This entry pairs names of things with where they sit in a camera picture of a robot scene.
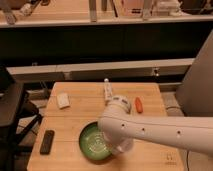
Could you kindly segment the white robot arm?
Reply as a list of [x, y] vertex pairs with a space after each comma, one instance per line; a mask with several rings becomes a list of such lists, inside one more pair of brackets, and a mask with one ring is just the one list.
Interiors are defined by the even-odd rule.
[[113, 154], [129, 151], [138, 139], [213, 156], [213, 117], [137, 116], [130, 111], [125, 96], [114, 96], [98, 119]]

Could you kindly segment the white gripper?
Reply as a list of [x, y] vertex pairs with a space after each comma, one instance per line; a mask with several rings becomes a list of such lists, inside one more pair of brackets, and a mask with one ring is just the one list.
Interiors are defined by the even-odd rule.
[[124, 138], [118, 135], [104, 135], [104, 141], [107, 148], [113, 155], [119, 155], [130, 151], [133, 148], [134, 141], [131, 138]]

